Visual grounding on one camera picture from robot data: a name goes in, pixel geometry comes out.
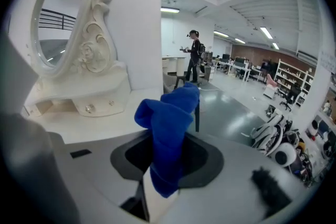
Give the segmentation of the blue cloth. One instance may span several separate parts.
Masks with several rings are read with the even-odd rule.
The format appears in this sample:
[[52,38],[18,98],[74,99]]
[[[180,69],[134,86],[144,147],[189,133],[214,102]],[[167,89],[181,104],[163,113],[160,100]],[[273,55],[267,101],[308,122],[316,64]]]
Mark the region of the blue cloth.
[[150,176],[154,189],[163,198],[169,198],[179,188],[183,141],[200,101],[199,92],[196,85],[187,82],[159,100],[142,100],[135,112],[135,122],[152,132]]

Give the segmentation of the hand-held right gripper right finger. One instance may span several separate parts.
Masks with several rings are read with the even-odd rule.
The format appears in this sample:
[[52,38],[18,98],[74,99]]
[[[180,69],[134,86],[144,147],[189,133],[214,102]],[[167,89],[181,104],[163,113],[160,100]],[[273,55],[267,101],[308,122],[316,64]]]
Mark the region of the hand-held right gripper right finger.
[[[289,224],[302,208],[307,193],[294,175],[246,145],[211,136],[204,141],[223,153],[221,172],[207,186],[181,189],[169,198],[161,197],[146,175],[150,223]],[[267,204],[252,180],[253,171],[260,168],[269,171],[291,201],[271,216],[267,216]]]

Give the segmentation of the white ornate oval mirror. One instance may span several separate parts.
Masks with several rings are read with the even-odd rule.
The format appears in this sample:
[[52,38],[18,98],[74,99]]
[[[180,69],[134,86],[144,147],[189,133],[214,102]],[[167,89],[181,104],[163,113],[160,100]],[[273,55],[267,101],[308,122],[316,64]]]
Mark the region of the white ornate oval mirror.
[[30,65],[38,74],[26,105],[70,101],[86,117],[122,113],[131,87],[105,17],[111,0],[36,0]]

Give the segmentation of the white storage rack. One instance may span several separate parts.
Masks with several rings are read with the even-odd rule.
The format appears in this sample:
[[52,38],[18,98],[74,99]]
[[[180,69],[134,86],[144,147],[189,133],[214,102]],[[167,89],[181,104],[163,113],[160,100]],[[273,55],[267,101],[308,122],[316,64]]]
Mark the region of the white storage rack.
[[296,105],[301,107],[311,89],[314,74],[311,68],[304,71],[279,59],[274,80],[283,94],[287,94],[291,87],[296,84],[300,88],[300,93],[296,98]]

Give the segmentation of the row of white office desks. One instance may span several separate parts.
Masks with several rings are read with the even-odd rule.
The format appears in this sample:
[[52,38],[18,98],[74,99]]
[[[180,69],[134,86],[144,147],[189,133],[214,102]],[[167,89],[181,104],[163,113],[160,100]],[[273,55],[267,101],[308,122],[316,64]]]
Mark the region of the row of white office desks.
[[215,70],[222,70],[227,75],[232,75],[243,81],[249,79],[255,79],[259,81],[261,79],[262,71],[255,68],[251,62],[242,57],[232,58],[229,54],[217,55],[213,58],[213,64]]

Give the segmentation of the pile of white black devices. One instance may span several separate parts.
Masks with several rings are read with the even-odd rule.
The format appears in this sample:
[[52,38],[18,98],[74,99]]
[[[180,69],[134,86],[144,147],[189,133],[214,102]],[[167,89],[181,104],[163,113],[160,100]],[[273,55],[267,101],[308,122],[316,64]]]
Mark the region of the pile of white black devices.
[[296,176],[305,187],[313,183],[313,165],[308,146],[292,121],[274,106],[266,109],[268,121],[248,135],[252,148]]

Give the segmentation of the black office chair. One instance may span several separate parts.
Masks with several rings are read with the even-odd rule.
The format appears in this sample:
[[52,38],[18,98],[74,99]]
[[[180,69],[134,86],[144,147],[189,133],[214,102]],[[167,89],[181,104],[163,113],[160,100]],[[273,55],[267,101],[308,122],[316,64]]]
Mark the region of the black office chair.
[[285,110],[292,111],[291,105],[296,103],[298,96],[301,93],[301,87],[298,83],[291,86],[289,92],[285,95],[285,101],[281,101],[279,104],[285,106]]

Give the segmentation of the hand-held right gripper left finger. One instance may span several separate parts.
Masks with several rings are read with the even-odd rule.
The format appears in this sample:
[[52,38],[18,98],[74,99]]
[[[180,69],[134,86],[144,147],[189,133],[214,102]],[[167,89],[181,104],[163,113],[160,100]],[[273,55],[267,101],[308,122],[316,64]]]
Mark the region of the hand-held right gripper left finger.
[[99,193],[136,219],[149,221],[143,176],[152,162],[152,144],[151,133],[140,131],[65,149]]

